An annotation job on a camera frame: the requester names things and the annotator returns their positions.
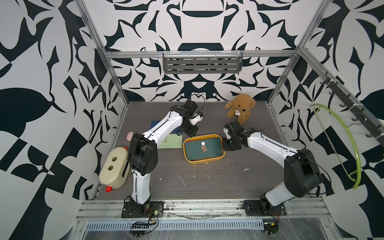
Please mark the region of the light green envelope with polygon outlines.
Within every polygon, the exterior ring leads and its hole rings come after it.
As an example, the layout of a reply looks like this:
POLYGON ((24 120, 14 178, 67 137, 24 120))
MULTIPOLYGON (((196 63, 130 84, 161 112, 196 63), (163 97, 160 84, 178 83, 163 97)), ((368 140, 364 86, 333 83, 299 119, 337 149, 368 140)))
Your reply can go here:
POLYGON ((159 145, 158 150, 161 149, 182 149, 183 136, 177 134, 168 135, 159 145))

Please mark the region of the dark blue envelope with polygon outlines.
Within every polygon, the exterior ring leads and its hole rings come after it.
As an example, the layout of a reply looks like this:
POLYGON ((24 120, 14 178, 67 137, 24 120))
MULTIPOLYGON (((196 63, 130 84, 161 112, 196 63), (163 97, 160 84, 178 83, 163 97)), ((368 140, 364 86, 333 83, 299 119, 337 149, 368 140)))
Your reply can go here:
POLYGON ((159 122, 160 122, 160 120, 153 120, 153 121, 151 121, 150 129, 155 127, 159 122))

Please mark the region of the yellow plastic storage box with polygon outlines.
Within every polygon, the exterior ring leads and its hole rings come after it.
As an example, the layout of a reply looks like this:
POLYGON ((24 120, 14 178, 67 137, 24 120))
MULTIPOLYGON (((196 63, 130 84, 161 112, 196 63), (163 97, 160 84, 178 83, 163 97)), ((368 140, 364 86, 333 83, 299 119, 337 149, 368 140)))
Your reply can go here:
POLYGON ((187 138, 183 142, 184 157, 191 165, 219 161, 226 154, 222 143, 222 137, 217 134, 187 138))

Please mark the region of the dark green envelope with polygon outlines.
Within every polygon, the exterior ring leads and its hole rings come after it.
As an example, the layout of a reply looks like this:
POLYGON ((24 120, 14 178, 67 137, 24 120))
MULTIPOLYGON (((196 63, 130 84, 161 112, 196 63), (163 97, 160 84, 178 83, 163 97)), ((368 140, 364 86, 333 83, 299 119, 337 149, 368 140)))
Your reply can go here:
POLYGON ((220 137, 187 141, 184 149, 187 160, 192 162, 217 158, 224 154, 220 137))

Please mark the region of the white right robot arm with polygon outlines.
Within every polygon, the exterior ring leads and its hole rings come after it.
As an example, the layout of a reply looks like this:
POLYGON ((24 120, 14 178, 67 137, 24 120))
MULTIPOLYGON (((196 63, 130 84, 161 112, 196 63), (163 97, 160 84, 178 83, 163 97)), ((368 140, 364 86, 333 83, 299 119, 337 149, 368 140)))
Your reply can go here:
POLYGON ((261 195, 261 211, 271 211, 291 199, 302 198, 323 182, 310 150, 283 145, 254 128, 245 129, 238 121, 226 124, 223 131, 226 134, 222 141, 225 151, 250 148, 263 153, 284 169, 283 182, 261 195))

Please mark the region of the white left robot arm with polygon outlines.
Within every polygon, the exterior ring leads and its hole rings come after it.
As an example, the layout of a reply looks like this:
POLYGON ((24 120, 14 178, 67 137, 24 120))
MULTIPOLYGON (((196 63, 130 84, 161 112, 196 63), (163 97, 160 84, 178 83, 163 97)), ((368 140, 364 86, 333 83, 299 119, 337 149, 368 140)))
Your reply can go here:
POLYGON ((135 133, 129 147, 129 163, 134 177, 132 204, 145 208, 151 198, 151 173, 158 164, 158 145, 177 128, 189 137, 197 134, 197 123, 203 119, 198 105, 187 100, 184 105, 174 105, 166 116, 143 134, 135 133))

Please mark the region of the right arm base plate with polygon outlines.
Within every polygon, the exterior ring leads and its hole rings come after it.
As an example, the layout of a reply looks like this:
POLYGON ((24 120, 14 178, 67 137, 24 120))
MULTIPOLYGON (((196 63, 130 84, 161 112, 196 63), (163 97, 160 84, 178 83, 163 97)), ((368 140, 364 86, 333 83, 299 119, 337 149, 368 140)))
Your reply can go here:
POLYGON ((284 204, 272 206, 267 202, 266 198, 260 200, 244 200, 242 208, 247 216, 286 216, 287 211, 284 204))

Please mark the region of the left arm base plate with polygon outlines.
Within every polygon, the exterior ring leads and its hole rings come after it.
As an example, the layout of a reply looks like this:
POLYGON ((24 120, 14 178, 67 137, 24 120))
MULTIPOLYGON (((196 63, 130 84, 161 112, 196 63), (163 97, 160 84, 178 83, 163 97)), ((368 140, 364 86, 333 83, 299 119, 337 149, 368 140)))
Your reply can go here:
POLYGON ((132 197, 128 201, 124 201, 121 218, 148 218, 152 215, 162 214, 164 212, 165 203, 163 201, 151 201, 149 199, 144 204, 138 204, 132 197))

